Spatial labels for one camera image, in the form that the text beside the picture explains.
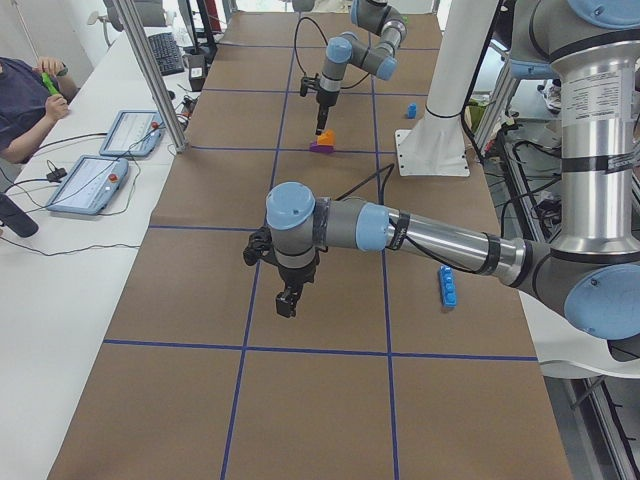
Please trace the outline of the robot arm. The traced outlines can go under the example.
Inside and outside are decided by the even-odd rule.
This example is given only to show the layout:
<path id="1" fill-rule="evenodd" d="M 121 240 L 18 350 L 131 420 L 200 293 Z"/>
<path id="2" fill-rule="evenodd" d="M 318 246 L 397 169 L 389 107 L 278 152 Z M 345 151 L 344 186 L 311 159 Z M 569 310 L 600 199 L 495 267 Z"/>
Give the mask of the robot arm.
<path id="1" fill-rule="evenodd" d="M 359 199 L 317 198 L 286 182 L 266 199 L 268 261 L 292 316 L 326 247 L 405 250 L 493 275 L 605 340 L 639 333 L 639 243 L 631 232 L 636 163 L 632 90 L 639 57 L 635 1 L 520 1 L 512 54 L 547 64 L 562 91 L 562 227 L 549 244 L 503 239 Z"/>
<path id="2" fill-rule="evenodd" d="M 379 41 L 369 46 L 353 32 L 329 39 L 322 71 L 313 79 L 319 105 L 316 135 L 326 128 L 329 110 L 337 103 L 347 66 L 353 65 L 378 79 L 389 80 L 397 68 L 397 50 L 407 36 L 403 16 L 386 1 L 353 1 L 350 18 L 354 25 L 374 34 Z"/>

